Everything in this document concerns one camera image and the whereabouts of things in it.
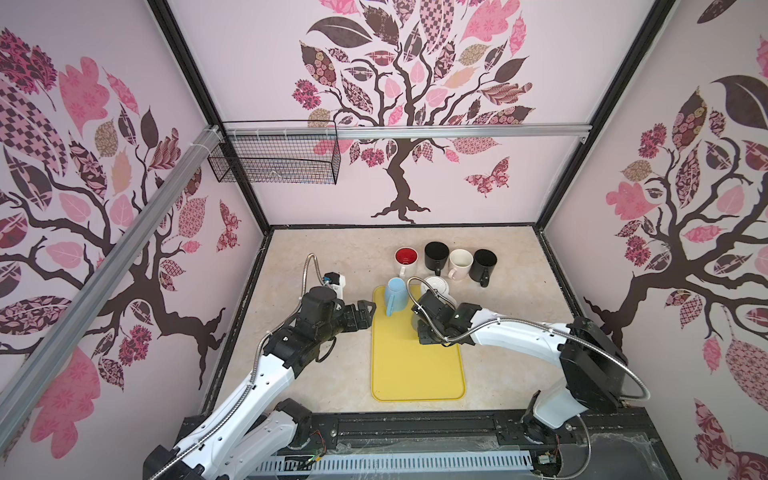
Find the pale pink mug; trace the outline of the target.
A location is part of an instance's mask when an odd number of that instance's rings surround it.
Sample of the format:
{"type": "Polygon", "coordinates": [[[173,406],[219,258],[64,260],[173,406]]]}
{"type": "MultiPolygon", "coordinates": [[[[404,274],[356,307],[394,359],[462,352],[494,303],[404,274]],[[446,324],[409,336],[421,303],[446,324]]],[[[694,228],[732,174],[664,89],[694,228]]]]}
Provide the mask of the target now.
{"type": "Polygon", "coordinates": [[[454,249],[448,257],[447,277],[454,281],[465,279],[473,264],[473,254],[465,249],[454,249]]]}

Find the cream white mug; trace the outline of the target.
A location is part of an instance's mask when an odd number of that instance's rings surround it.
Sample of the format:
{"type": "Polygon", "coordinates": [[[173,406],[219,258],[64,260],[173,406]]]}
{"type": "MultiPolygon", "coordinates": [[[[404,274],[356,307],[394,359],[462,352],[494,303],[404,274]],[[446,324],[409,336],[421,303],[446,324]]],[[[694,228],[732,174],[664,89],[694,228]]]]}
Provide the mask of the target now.
{"type": "Polygon", "coordinates": [[[411,247],[399,248],[394,255],[397,276],[404,280],[415,276],[418,270],[419,255],[411,247]]]}

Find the dark green white-bottom mug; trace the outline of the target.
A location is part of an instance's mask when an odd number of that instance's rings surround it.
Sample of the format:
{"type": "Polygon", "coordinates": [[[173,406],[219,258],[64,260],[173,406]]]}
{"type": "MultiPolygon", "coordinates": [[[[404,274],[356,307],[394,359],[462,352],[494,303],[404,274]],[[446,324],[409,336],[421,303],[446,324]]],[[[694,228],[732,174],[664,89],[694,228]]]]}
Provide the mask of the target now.
{"type": "Polygon", "coordinates": [[[439,241],[431,241],[424,248],[425,267],[435,276],[440,277],[448,262],[450,248],[439,241]]]}

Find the black mug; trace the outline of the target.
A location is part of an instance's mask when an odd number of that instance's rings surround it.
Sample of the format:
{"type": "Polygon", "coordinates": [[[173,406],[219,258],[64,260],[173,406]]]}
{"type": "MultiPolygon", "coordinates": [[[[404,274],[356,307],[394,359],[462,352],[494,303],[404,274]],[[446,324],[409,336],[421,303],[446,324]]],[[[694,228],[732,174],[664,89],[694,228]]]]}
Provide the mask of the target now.
{"type": "Polygon", "coordinates": [[[482,288],[487,288],[490,278],[498,263],[496,254],[488,249],[478,249],[473,254],[469,277],[482,288]]]}

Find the grey mug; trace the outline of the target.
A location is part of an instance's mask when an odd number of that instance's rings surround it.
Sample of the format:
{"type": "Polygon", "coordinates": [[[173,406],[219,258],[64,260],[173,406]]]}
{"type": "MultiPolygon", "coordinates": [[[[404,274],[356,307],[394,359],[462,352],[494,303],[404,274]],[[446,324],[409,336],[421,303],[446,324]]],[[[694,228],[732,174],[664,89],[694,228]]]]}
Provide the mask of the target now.
{"type": "Polygon", "coordinates": [[[416,311],[413,311],[413,315],[411,318],[411,325],[415,332],[419,331],[419,325],[420,325],[421,319],[419,314],[416,311]]]}

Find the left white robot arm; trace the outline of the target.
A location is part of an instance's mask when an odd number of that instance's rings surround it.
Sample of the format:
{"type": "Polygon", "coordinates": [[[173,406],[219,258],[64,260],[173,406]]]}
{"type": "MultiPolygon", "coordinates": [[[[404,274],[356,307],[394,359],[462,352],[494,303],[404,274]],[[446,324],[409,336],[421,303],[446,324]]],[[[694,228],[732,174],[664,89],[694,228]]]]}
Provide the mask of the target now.
{"type": "Polygon", "coordinates": [[[279,401],[324,343],[371,327],[376,305],[345,303],[327,286],[309,289],[295,311],[259,343],[253,368],[200,425],[174,447],[156,447],[143,464],[145,479],[245,479],[270,456],[307,442],[311,412],[279,401]]]}

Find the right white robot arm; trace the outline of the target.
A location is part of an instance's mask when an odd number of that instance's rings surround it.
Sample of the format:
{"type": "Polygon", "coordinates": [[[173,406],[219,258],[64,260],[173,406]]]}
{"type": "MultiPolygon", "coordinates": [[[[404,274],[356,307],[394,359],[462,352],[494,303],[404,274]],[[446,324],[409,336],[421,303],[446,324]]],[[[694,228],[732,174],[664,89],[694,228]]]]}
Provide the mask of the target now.
{"type": "Polygon", "coordinates": [[[548,362],[562,378],[536,392],[522,423],[529,437],[543,437],[586,412],[613,414],[622,406],[627,359],[590,320],[538,323],[477,304],[456,306],[431,291],[412,306],[422,344],[498,347],[548,362]]]}

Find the light blue mug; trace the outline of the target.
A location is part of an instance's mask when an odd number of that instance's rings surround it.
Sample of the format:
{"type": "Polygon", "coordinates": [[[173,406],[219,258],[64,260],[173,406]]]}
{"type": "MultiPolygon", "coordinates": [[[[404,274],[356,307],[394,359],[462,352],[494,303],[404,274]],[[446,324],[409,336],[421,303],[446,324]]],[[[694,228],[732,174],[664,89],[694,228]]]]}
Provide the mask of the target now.
{"type": "Polygon", "coordinates": [[[391,278],[385,287],[385,315],[393,316],[406,309],[409,296],[408,287],[402,278],[391,278]]]}

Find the white ribbed-bottom mug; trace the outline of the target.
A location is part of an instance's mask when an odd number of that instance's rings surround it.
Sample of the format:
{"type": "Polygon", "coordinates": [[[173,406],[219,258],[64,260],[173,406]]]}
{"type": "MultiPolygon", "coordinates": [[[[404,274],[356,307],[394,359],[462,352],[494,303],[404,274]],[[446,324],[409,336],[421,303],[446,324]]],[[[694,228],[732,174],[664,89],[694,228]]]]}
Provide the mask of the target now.
{"type": "Polygon", "coordinates": [[[420,294],[421,295],[426,294],[429,289],[433,290],[438,296],[443,296],[443,297],[449,296],[448,282],[442,277],[438,277],[438,276],[427,277],[424,280],[424,282],[420,285],[420,294]]]}

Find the yellow tray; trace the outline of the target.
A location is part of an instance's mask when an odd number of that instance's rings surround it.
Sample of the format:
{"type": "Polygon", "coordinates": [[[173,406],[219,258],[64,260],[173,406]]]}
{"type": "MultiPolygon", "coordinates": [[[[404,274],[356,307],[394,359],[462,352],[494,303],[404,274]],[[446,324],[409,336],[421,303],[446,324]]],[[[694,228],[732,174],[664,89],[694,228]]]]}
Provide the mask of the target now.
{"type": "Polygon", "coordinates": [[[380,402],[454,401],[466,382],[460,348],[423,345],[408,309],[386,314],[385,288],[373,292],[371,393],[380,402]]]}

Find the black base frame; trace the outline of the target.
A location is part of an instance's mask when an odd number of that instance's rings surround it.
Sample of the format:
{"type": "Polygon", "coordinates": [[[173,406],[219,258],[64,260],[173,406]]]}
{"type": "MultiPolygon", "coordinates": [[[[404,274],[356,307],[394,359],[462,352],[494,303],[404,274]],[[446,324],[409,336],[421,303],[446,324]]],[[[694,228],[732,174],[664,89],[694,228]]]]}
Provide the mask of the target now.
{"type": "Polygon", "coordinates": [[[584,413],[537,444],[519,410],[311,413],[310,436],[272,456],[527,451],[531,472],[368,474],[245,479],[677,479],[679,473],[642,408],[584,413]]]}

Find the back aluminium rail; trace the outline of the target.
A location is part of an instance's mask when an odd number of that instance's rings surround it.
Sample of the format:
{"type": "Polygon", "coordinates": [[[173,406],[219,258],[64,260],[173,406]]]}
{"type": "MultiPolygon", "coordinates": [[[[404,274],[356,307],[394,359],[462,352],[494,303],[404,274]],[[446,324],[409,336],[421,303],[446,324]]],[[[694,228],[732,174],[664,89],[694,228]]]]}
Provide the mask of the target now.
{"type": "Polygon", "coordinates": [[[288,127],[257,126],[255,122],[242,125],[226,125],[226,133],[233,138],[268,136],[287,139],[289,137],[312,136],[321,139],[338,140],[381,140],[381,139],[452,139],[452,138],[514,138],[514,137],[577,137],[586,138],[592,129],[588,124],[519,124],[519,125],[453,125],[453,126],[385,126],[385,127],[288,127]]]}

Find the aluminium rail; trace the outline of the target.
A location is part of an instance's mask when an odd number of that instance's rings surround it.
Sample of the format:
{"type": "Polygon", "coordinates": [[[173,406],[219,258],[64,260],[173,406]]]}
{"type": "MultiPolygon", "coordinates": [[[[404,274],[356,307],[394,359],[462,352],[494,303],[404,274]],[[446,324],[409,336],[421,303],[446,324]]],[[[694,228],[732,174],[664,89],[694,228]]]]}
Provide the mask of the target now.
{"type": "Polygon", "coordinates": [[[289,137],[312,136],[321,139],[338,140],[381,140],[381,139],[452,139],[452,138],[514,138],[514,137],[577,137],[586,138],[592,129],[588,124],[519,124],[519,125],[453,125],[453,126],[385,126],[385,127],[288,127],[257,126],[255,122],[242,125],[226,125],[226,133],[233,138],[268,136],[287,139],[289,137]]]}
{"type": "Polygon", "coordinates": [[[42,394],[60,372],[86,330],[97,318],[140,250],[157,230],[177,197],[212,150],[222,140],[217,125],[205,127],[166,177],[164,185],[138,214],[104,264],[77,293],[62,318],[45,334],[40,345],[1,393],[1,446],[5,448],[42,394]]]}

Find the left aluminium rail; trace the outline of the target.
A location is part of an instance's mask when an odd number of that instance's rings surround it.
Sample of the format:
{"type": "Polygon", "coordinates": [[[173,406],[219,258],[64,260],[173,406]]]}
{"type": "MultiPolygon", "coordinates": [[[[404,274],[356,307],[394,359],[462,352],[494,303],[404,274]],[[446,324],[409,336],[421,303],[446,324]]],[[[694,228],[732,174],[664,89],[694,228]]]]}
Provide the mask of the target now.
{"type": "Polygon", "coordinates": [[[97,318],[140,250],[157,230],[177,197],[212,150],[222,140],[217,125],[205,127],[166,177],[164,185],[138,214],[104,264],[77,293],[62,318],[45,334],[40,345],[1,393],[1,446],[5,448],[42,394],[60,372],[86,330],[97,318]]]}

